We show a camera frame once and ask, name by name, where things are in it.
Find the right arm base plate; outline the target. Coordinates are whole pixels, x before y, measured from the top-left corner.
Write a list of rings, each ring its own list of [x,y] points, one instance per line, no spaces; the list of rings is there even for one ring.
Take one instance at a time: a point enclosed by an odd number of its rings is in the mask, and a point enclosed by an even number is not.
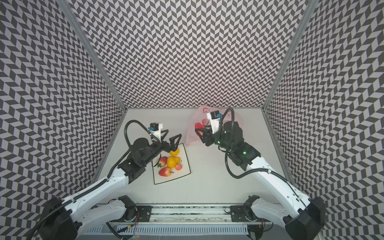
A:
[[[235,223],[271,223],[269,220],[256,217],[250,208],[240,205],[230,206],[226,213],[230,215],[232,222]]]

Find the red yellow fake apple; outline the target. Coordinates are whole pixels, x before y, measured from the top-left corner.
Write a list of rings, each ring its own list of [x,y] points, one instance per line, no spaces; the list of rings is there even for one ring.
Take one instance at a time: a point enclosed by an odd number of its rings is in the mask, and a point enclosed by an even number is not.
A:
[[[169,176],[171,176],[171,174],[173,174],[173,171],[169,167],[162,168],[159,171],[159,175],[162,176],[162,177],[169,177]]]

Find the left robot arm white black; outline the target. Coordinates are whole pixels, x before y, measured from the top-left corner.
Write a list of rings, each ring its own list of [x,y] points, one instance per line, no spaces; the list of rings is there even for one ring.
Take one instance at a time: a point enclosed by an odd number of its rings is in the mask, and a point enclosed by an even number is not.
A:
[[[39,222],[29,230],[27,239],[32,239],[38,233],[43,240],[75,240],[101,224],[109,226],[111,221],[119,219],[138,220],[140,213],[137,205],[127,195],[102,206],[97,204],[136,180],[161,152],[169,153],[178,148],[182,136],[178,134],[165,141],[168,132],[150,127],[147,133],[152,142],[139,138],[129,144],[128,150],[104,178],[76,194],[47,201]]]

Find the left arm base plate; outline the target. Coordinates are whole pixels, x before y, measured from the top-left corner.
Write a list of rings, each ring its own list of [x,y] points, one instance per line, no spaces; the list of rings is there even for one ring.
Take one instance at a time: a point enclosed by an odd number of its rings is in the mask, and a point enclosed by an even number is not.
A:
[[[120,219],[113,220],[112,223],[147,223],[150,221],[152,209],[152,206],[130,207]]]

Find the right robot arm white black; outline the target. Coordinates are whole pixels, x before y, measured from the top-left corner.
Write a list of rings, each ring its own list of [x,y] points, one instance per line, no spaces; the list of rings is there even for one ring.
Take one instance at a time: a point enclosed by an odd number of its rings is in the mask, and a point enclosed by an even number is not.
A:
[[[284,228],[293,240],[313,240],[326,223],[326,203],[321,197],[311,198],[277,173],[253,146],[245,142],[237,122],[216,123],[195,128],[206,146],[215,144],[225,152],[225,164],[235,179],[256,178],[278,200],[269,203],[251,196],[244,203],[249,220],[266,219]]]

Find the orange yellow fake mango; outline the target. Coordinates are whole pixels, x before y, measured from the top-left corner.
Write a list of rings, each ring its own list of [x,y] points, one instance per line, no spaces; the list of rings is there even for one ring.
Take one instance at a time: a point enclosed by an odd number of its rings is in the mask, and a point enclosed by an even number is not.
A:
[[[177,148],[175,151],[170,151],[172,157],[177,157],[180,153],[180,149]]]

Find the pink plastic bag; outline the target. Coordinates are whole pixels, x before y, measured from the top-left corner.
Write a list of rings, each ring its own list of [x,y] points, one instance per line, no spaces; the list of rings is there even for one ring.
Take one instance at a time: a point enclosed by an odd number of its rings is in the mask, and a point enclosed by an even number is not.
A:
[[[219,110],[210,110],[210,109],[203,110],[203,109],[200,109],[199,111],[203,112],[204,116],[203,116],[203,119],[200,120],[200,121],[197,121],[197,120],[192,120],[191,121],[192,125],[190,126],[190,129],[189,129],[189,132],[188,132],[188,139],[187,139],[187,143],[188,144],[195,143],[196,141],[201,141],[200,138],[198,137],[198,135],[195,132],[195,123],[201,123],[205,128],[211,128],[210,122],[209,122],[209,120],[207,118],[207,113],[210,113],[210,112],[213,112],[213,111],[219,111]],[[224,112],[220,112],[220,113],[222,114],[222,117],[221,117],[221,120],[220,120],[220,126],[222,126],[224,123],[229,122],[229,121],[237,122],[235,111],[234,111],[234,109],[232,107],[229,107]]]

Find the yellow fake pear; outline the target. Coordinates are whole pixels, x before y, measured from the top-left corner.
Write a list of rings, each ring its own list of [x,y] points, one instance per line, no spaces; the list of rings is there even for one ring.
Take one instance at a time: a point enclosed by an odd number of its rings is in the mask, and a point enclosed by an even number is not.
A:
[[[181,159],[179,157],[169,157],[167,159],[167,166],[169,168],[174,168],[177,164],[179,164]]]

